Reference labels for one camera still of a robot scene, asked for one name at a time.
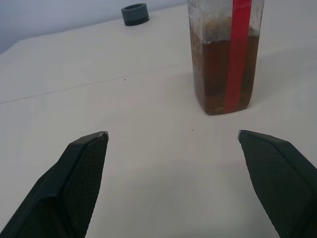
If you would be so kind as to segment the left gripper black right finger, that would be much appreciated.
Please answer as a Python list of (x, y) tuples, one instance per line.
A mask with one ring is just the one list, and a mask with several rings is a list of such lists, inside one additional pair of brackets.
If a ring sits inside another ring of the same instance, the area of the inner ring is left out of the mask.
[(281, 238), (317, 236), (317, 169), (290, 142), (241, 130), (254, 191)]

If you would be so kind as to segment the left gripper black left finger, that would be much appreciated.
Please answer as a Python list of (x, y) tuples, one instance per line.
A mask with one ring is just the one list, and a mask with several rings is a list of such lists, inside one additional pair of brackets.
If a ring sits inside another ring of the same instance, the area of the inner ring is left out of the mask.
[(109, 135), (71, 142), (28, 192), (2, 238), (83, 238), (100, 192)]

